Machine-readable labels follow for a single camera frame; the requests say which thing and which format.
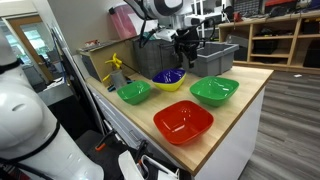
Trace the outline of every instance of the bowl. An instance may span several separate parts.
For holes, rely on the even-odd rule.
[[[175,91],[181,86],[185,77],[185,70],[168,69],[158,73],[152,81],[156,87],[164,91]]]
[[[213,116],[191,101],[177,102],[161,111],[153,121],[164,138],[171,144],[186,143],[210,128]]]
[[[150,85],[144,81],[134,81],[117,90],[120,98],[128,104],[135,105],[150,95]]]
[[[190,92],[200,102],[210,106],[223,105],[238,89],[237,81],[208,76],[200,79],[190,87]]]

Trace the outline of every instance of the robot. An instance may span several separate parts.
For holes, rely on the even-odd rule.
[[[104,175],[33,91],[1,31],[0,163],[32,179],[99,180]]]

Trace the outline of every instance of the red bowl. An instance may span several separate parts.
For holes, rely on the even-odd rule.
[[[210,128],[213,116],[191,101],[177,102],[161,111],[153,121],[171,144],[183,144]]]

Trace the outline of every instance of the yellow bowl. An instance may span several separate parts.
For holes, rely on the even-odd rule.
[[[159,89],[162,89],[164,91],[176,91],[181,86],[185,78],[186,73],[184,70],[174,69],[160,72],[152,79],[152,81],[154,85]]]

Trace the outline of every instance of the gray floor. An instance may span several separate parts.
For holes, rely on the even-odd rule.
[[[240,180],[320,179],[320,76],[275,72]]]

